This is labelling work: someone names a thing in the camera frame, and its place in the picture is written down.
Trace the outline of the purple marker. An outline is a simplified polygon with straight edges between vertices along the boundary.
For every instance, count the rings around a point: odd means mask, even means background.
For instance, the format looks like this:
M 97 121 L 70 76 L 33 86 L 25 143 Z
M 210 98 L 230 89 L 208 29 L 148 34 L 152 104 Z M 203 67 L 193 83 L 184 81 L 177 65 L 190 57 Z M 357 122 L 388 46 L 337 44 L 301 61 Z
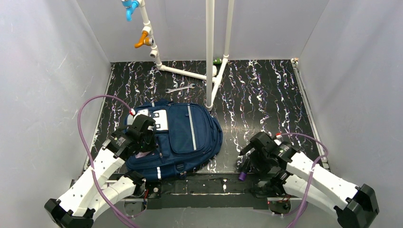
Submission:
M 245 179 L 246 179 L 246 177 L 247 177 L 247 174 L 248 174 L 248 170 L 246 169 L 241 169 L 240 170 L 240 173 L 239 173 L 239 176 L 238 176 L 238 180 L 240 180 L 240 181 L 245 181 Z

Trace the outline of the navy blue student backpack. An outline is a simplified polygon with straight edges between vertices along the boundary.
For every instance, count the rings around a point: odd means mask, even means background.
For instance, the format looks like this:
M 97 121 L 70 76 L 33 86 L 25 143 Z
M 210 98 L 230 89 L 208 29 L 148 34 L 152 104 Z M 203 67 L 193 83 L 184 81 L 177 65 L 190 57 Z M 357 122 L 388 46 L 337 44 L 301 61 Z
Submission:
M 219 153 L 222 128 L 204 106 L 162 99 L 135 108 L 141 109 L 148 109 L 149 117 L 155 120 L 158 147 L 145 157 L 128 158 L 128 171 L 142 174 L 147 181 L 184 178 Z

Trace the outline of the pink highlighter pen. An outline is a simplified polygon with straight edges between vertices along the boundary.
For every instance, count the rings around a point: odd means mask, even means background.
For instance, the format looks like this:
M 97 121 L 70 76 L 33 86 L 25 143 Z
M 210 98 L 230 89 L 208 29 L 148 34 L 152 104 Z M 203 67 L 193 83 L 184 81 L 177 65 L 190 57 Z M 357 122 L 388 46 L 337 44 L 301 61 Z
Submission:
M 139 152 L 138 154 L 135 155 L 135 158 L 142 158 L 145 157 L 149 154 L 150 152 Z

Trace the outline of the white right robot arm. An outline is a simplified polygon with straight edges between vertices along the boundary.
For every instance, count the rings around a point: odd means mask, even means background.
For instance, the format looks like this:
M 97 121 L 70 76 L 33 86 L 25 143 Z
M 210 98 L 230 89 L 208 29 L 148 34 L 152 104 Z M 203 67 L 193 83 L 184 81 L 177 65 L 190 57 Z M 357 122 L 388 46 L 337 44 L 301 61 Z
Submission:
M 312 161 L 296 146 L 282 141 L 283 136 L 279 133 L 272 138 L 265 132 L 254 135 L 240 151 L 245 162 L 239 180 L 245 180 L 248 171 L 262 176 L 278 168 L 276 176 L 255 192 L 301 198 L 300 206 L 295 209 L 297 214 L 288 225 L 290 228 L 296 225 L 308 204 L 334 216 L 343 228 L 370 227 L 379 214 L 375 190 L 367 184 L 359 187 L 334 175 L 320 166 L 321 157 Z

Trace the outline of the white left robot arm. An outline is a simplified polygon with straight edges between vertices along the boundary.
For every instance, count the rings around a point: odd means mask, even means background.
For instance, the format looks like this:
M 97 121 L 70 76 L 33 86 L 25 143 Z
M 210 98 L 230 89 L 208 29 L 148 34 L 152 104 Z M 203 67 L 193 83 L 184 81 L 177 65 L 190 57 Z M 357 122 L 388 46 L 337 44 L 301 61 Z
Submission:
M 101 187 L 125 162 L 140 152 L 151 152 L 155 120 L 137 114 L 132 124 L 123 125 L 110 134 L 95 160 L 81 177 L 58 199 L 49 199 L 44 208 L 60 228 L 90 228 L 108 208 L 128 227 L 135 227 L 115 204 L 144 189 L 146 178 L 136 171 L 123 174 L 105 189 Z

